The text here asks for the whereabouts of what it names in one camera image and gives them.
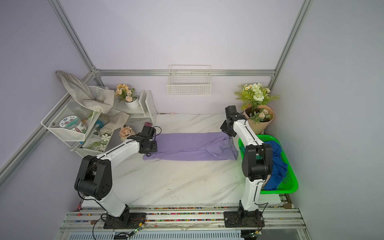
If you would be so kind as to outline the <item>purple t-shirt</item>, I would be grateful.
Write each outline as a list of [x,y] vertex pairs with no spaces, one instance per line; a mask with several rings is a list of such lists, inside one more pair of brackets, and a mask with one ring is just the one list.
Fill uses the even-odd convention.
[[238,157],[232,139],[223,132],[160,134],[158,151],[143,160],[235,161]]

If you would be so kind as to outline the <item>green plastic laundry basket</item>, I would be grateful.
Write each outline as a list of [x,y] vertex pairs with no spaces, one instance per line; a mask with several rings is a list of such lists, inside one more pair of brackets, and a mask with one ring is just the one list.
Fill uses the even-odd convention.
[[[261,141],[263,141],[264,143],[267,142],[267,141],[275,141],[276,143],[278,143],[281,146],[281,143],[275,137],[273,137],[273,136],[270,136],[270,135],[257,135],[257,137]],[[295,176],[295,174],[294,174],[294,172],[292,170],[292,167],[291,167],[291,165],[289,163],[289,160],[288,160],[286,154],[284,153],[284,150],[283,150],[283,153],[282,153],[281,157],[282,157],[282,160],[286,164],[288,164],[288,171],[287,171],[286,177],[280,183],[280,185],[278,186],[277,190],[275,190],[275,191],[261,190],[261,194],[262,195],[292,194],[292,193],[294,193],[298,189],[297,178],[296,178],[296,176]]]

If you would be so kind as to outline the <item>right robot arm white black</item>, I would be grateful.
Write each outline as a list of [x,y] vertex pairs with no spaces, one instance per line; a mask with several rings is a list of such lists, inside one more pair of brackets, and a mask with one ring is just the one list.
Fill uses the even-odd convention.
[[235,212],[224,212],[227,228],[264,227],[263,212],[259,210],[259,197],[262,186],[273,170],[273,149],[265,144],[251,129],[246,116],[238,113],[236,106],[225,108],[226,120],[221,126],[222,132],[230,137],[238,136],[245,150],[242,171],[246,178],[245,190]]

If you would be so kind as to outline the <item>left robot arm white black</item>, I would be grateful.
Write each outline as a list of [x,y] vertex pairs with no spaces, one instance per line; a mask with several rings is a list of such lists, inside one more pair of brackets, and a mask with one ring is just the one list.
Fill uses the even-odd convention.
[[140,133],[128,137],[117,147],[82,159],[75,190],[84,196],[84,200],[96,201],[106,211],[101,217],[104,229],[136,229],[144,225],[147,214],[131,214],[129,206],[113,192],[112,170],[132,155],[149,157],[157,150],[156,129],[144,126]]

